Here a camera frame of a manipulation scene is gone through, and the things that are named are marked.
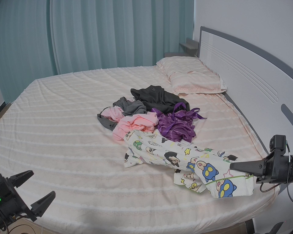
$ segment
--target gray garment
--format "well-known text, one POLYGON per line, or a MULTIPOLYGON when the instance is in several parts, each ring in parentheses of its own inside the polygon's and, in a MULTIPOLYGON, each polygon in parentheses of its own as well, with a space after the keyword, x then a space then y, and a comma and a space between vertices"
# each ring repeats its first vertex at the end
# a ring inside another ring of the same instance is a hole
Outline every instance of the gray garment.
POLYGON ((101 113, 97 114, 97 118, 98 118, 98 121, 107 129, 113 131, 114 128, 116 127, 117 123, 107 119, 106 117, 104 116, 101 116, 101 113))
POLYGON ((145 114, 146 106, 139 100, 131 102, 127 101, 125 97, 121 97, 118 101, 113 103, 113 106, 122 108, 124 116, 133 116, 135 114, 145 114))

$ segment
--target white cartoon print garment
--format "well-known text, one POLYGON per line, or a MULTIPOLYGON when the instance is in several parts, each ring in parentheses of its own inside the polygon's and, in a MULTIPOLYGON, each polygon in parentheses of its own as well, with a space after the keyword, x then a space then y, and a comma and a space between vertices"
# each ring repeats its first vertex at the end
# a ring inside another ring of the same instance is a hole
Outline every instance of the white cartoon print garment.
POLYGON ((173 142, 157 131, 132 130, 124 140, 128 144, 125 168, 143 163, 174 168, 175 184, 185 185, 197 193, 207 188, 214 198, 253 193, 253 176, 229 169, 230 163, 237 159, 234 155, 210 148, 198 149, 185 141, 173 142))

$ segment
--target wooden floor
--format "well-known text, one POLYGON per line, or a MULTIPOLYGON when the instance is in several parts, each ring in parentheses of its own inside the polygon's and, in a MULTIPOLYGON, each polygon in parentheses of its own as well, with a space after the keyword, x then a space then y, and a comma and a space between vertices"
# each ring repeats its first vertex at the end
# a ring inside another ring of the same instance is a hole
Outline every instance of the wooden floor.
MULTIPOLYGON (((9 107, 11 106, 11 103, 8 103, 3 110, 0 112, 0 118, 5 114, 5 112, 9 109, 9 107)), ((24 218, 18 220, 17 222, 15 222, 14 224, 10 225, 8 227, 9 230, 11 230, 12 228, 21 225, 15 229, 13 229, 13 231, 11 232, 11 234, 20 234, 20 233, 28 233, 28 234, 60 234, 58 232, 54 232, 51 231, 45 227, 39 226, 37 224, 35 224, 34 222, 28 221, 24 218)), ((224 228, 224 229, 220 229, 220 230, 216 230, 216 231, 212 231, 212 232, 208 232, 205 234, 247 234, 247 230, 246 230, 246 225, 245 223, 238 223, 232 227, 229 228, 224 228)))

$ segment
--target white wall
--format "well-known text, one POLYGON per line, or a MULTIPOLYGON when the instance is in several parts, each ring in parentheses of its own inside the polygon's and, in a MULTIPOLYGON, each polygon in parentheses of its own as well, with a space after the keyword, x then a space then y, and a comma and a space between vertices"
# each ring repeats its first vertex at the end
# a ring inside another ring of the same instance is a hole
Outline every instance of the white wall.
MULTIPOLYGON (((250 42, 293 67, 293 0, 195 0, 196 41, 201 26, 250 42)), ((293 195, 293 184, 289 188, 293 195)), ((284 231, 293 229, 293 202, 286 190, 254 218, 255 229, 266 233, 281 221, 286 222, 279 233, 289 233, 284 231)))
POLYGON ((4 102, 4 98, 3 98, 1 90, 0 90, 0 106, 2 105, 3 102, 4 102))

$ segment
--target yellow eye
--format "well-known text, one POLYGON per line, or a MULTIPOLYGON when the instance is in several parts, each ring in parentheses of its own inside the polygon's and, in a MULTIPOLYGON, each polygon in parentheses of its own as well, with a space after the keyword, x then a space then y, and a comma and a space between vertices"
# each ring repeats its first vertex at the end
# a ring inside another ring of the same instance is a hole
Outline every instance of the yellow eye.
POLYGON ((225 184, 224 185, 224 191, 227 191, 229 188, 230 188, 230 185, 229 184, 225 184))

